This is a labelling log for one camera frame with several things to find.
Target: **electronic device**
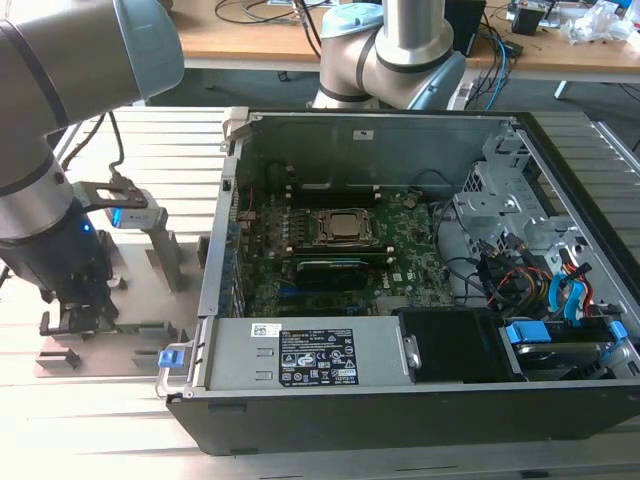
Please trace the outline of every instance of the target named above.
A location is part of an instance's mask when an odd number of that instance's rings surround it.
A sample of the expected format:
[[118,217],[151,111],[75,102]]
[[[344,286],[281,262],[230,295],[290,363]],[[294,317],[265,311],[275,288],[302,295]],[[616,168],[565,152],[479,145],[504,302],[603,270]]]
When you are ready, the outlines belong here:
[[158,383],[200,448],[576,439],[638,415],[638,260],[569,168],[582,137],[561,153],[567,119],[537,118],[231,109],[199,329]]
[[453,49],[468,57],[482,21],[485,0],[446,0],[444,18],[453,28]]
[[112,269],[87,213],[148,204],[116,171],[109,183],[71,185],[45,135],[173,87],[182,50],[155,0],[44,3],[13,2],[0,20],[0,257],[59,301],[60,321],[49,328],[45,314],[43,335],[110,330]]

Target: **power cable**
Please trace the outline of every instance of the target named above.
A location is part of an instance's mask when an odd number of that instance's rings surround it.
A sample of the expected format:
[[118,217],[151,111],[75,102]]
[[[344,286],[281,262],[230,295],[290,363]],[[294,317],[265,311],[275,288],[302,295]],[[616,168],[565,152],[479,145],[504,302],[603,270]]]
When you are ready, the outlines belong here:
[[113,126],[113,133],[116,136],[116,141],[118,142],[118,160],[109,164],[109,171],[111,172],[112,177],[119,177],[120,173],[116,170],[116,167],[122,165],[124,163],[124,146],[122,145],[122,137],[120,136],[120,129],[118,128],[118,122],[116,121],[116,116],[113,112],[109,112],[109,118],[111,119],[111,125]]
[[64,159],[60,162],[60,167],[62,168],[63,172],[66,172],[69,169],[69,164],[71,163],[71,160],[73,160],[78,155],[78,153],[80,153],[80,151],[87,146],[87,144],[91,141],[94,135],[98,133],[98,130],[100,129],[100,126],[104,121],[104,116],[105,116],[104,113],[100,115],[100,117],[98,118],[98,121],[95,123],[91,131],[87,134],[85,139],[82,140],[78,145],[76,145],[76,148],[71,150],[69,155],[64,157]]

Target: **blue cable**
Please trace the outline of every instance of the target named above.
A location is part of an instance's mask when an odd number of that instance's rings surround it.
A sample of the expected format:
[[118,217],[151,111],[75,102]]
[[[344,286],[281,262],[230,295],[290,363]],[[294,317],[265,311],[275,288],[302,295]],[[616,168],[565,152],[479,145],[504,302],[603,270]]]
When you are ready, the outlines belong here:
[[491,100],[489,100],[485,111],[491,110],[493,103],[496,101],[496,98],[498,98],[498,93],[500,92],[502,83],[504,81],[504,72],[507,69],[507,50],[504,48],[504,43],[502,43],[499,38],[494,37],[493,35],[490,35],[490,37],[495,40],[498,45],[500,45],[500,50],[502,51],[502,67],[500,68],[500,78],[498,79],[498,84],[496,85],[496,89],[493,91],[493,95],[491,96]]

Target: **cable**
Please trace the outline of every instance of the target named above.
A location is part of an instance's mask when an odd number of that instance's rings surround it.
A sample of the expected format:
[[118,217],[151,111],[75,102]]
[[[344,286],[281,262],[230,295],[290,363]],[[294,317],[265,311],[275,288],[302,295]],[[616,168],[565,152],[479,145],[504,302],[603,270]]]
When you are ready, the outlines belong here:
[[[214,7],[213,13],[215,14],[216,17],[218,17],[223,22],[234,23],[236,25],[259,25],[259,24],[262,24],[262,23],[269,23],[269,22],[271,22],[273,20],[277,20],[279,18],[288,17],[289,15],[293,15],[294,14],[294,12],[287,12],[287,13],[283,13],[281,15],[276,15],[275,17],[264,18],[262,20],[251,20],[251,21],[233,20],[233,19],[228,18],[228,17],[223,17],[220,14],[220,10],[222,10],[223,7],[229,7],[231,5],[244,4],[244,3],[246,3],[246,0],[237,0],[237,1],[234,1],[234,2],[231,2],[231,0],[220,0],[218,2],[218,4]],[[266,0],[260,1],[260,2],[256,3],[255,5],[259,5],[260,3],[266,3]]]
[[[434,251],[435,251],[436,257],[438,258],[440,263],[443,264],[443,265],[447,265],[447,264],[444,261],[444,259],[442,258],[442,254],[440,253],[440,248],[438,247],[438,233],[440,231],[440,225],[442,225],[442,219],[444,218],[444,214],[446,213],[446,211],[451,206],[453,206],[453,198],[451,198],[447,202],[447,204],[444,206],[444,208],[442,209],[442,212],[440,213],[440,216],[438,217],[438,221],[436,223],[436,227],[435,227],[434,232],[433,232],[433,247],[434,247]],[[479,283],[474,282],[473,280],[470,280],[469,278],[465,277],[461,273],[456,272],[455,270],[453,270],[448,265],[446,266],[446,269],[451,275],[453,275],[454,277],[459,278],[465,284],[471,285],[473,288],[475,288],[479,292],[484,292],[484,287],[482,285],[480,285]]]
[[413,177],[411,182],[409,182],[409,190],[416,188],[416,182],[425,173],[434,173],[438,177],[440,177],[442,180],[444,180],[446,184],[449,185],[451,188],[456,188],[453,182],[449,180],[447,177],[445,177],[439,170],[436,170],[435,168],[425,168],[424,170],[420,170],[418,173],[416,173],[416,175]]
[[636,97],[633,93],[627,90],[627,86],[624,83],[619,83],[618,86],[622,89],[624,93],[633,98],[636,102],[640,102],[640,98]]
[[304,36],[307,37],[307,42],[309,43],[311,50],[313,50],[313,53],[315,54],[316,57],[320,58],[320,52],[318,51],[316,46],[313,44],[313,40],[311,40],[311,35],[309,35],[309,29],[307,28],[307,25],[303,24],[302,29],[304,30]]
[[507,68],[507,51],[504,48],[504,43],[502,43],[502,40],[500,40],[499,38],[496,38],[496,37],[494,38],[498,42],[498,45],[500,45],[500,50],[502,51],[502,68],[500,69],[500,78],[498,79],[498,85],[496,86],[496,89],[493,91],[491,100],[489,100],[489,103],[487,104],[487,108],[486,108],[487,111],[491,110],[493,103],[496,101],[496,98],[498,98],[498,93],[502,88],[502,82],[505,79],[505,70]]
[[100,129],[100,126],[102,125],[102,122],[104,121],[104,116],[105,116],[104,113],[102,115],[100,115],[100,117],[98,118],[98,121],[93,126],[91,131],[87,134],[85,139],[82,140],[78,145],[76,145],[76,148],[71,150],[69,155],[64,157],[64,159],[60,162],[60,167],[62,168],[63,172],[66,172],[69,169],[69,164],[71,163],[71,160],[73,160],[78,155],[78,153],[80,153],[80,151],[84,147],[87,146],[87,144],[91,141],[91,139],[94,137],[94,135],[96,133],[98,133],[98,130]]
[[[304,36],[307,37],[307,42],[309,43],[311,50],[313,50],[313,53],[316,55],[316,57],[320,58],[321,54],[320,54],[319,48],[320,49],[322,48],[322,39],[320,38],[320,35],[318,35],[316,25],[313,21],[313,18],[311,17],[311,14],[309,13],[310,9],[307,6],[307,3],[305,0],[293,0],[293,2],[297,8],[302,7],[302,11],[303,11],[302,13],[304,15],[304,18],[302,18],[302,15],[300,15],[300,23],[302,24],[302,28],[304,30]],[[318,47],[314,45],[313,40],[311,39],[311,35],[309,34],[309,27],[311,27],[311,31],[313,32],[313,36],[316,39]]]
[[2,269],[2,272],[0,273],[0,288],[2,288],[2,285],[4,285],[5,280],[9,278],[10,272],[11,272],[11,269],[9,268],[9,266],[5,265],[4,268]]
[[120,173],[116,170],[116,167],[124,163],[124,146],[122,145],[122,137],[120,136],[120,129],[118,128],[118,122],[116,122],[116,116],[113,112],[109,112],[109,118],[111,119],[111,125],[113,126],[113,133],[116,136],[118,142],[119,157],[118,160],[109,164],[109,171],[112,177],[119,177]]
[[[487,70],[487,73],[484,75],[483,80],[478,83],[478,86],[475,92],[471,95],[471,97],[469,98],[465,106],[468,106],[473,100],[475,100],[476,101],[475,106],[477,107],[480,96],[490,91],[491,88],[493,88],[493,85],[496,83],[496,80],[498,78],[499,69],[497,68],[497,64],[502,54],[502,50],[500,49],[497,40],[502,41],[502,37],[500,36],[500,33],[489,24],[489,19],[487,18],[486,13],[483,12],[483,16],[484,16],[485,23],[481,23],[480,25],[487,29],[487,31],[489,32],[489,35],[486,35],[482,32],[479,32],[479,34],[486,37],[487,40],[489,40],[490,42],[490,45],[493,49],[493,63],[489,68],[489,70]],[[493,78],[489,81],[489,85],[485,89],[484,86],[487,83],[487,80],[489,80],[489,76],[491,75],[491,72],[494,69],[495,69],[495,73],[493,75]]]
[[277,23],[279,25],[300,25],[300,21],[295,19],[295,18],[269,18],[269,17],[263,17],[260,15],[256,15],[255,13],[253,13],[251,11],[251,9],[257,5],[264,5],[265,3],[267,3],[267,0],[260,0],[259,2],[254,2],[251,3],[249,5],[245,5],[246,0],[243,0],[243,2],[241,2],[242,4],[242,11],[244,12],[244,14],[249,17],[251,20],[258,20],[258,21],[263,21],[266,20],[269,23]]
[[318,45],[322,47],[322,39],[320,38],[320,35],[318,35],[318,29],[316,28],[316,23],[313,21],[313,17],[311,17],[311,14],[309,13],[309,7],[307,6],[306,0],[294,0],[294,1],[297,2],[302,7],[302,10],[304,10],[304,15],[305,17],[307,17],[307,21],[309,22],[309,25],[311,26],[311,30],[313,31],[313,36],[315,37],[316,42],[318,42]]

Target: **motherboard chip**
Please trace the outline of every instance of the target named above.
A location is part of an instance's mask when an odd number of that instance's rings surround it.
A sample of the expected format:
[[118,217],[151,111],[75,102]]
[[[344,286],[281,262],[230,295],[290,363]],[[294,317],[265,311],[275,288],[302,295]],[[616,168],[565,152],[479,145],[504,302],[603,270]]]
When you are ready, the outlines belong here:
[[336,239],[357,240],[360,235],[360,222],[355,213],[332,213],[329,226]]
[[361,208],[321,210],[313,214],[318,222],[316,245],[375,245],[369,213]]

